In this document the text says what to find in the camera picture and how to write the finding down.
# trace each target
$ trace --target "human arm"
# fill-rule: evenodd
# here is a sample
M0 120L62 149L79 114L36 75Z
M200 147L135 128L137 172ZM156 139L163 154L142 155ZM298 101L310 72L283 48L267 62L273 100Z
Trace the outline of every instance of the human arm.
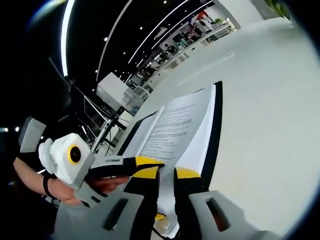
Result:
M18 157L13 162L13 167L21 181L30 190L47 195L43 187L44 176L35 172L24 161ZM92 182L92 185L98 188L101 192L107 194L116 189L117 185L124 184L128 181L127 177L116 177L108 179L99 179ZM75 192L72 188L66 186L59 179L48 180L48 190L52 196L63 201L66 204L79 204L81 201L75 197Z

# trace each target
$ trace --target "desk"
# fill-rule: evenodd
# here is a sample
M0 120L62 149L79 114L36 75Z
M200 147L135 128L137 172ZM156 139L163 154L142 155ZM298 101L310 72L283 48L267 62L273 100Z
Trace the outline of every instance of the desk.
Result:
M284 18L215 41L164 78L127 128L180 97L223 82L222 128L210 190L279 236L302 218L320 182L320 67L304 36Z

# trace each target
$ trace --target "camera lens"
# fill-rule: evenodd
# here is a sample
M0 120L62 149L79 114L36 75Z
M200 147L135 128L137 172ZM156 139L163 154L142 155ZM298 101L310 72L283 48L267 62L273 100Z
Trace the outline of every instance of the camera lens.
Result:
M74 163L77 163L81 159L81 151L77 146L74 146L70 150L70 158Z

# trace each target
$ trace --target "human hand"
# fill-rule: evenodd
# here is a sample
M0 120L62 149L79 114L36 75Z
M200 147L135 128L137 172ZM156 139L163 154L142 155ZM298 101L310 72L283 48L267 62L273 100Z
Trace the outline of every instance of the human hand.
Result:
M93 180L90 184L102 193L108 194L115 190L118 185L126 182L128 182L128 177L115 177ZM76 205L81 203L81 200L75 197L75 191L59 179L50 179L48 189L51 195L65 204Z

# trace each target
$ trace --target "wrist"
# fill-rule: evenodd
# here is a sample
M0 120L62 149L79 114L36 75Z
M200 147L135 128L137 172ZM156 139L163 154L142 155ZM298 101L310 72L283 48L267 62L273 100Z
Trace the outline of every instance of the wrist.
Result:
M56 185L57 185L57 179L49 178L49 180L47 182L48 191L54 198L58 199L57 198L57 193L56 193L57 192L56 191L56 189L57 189Z

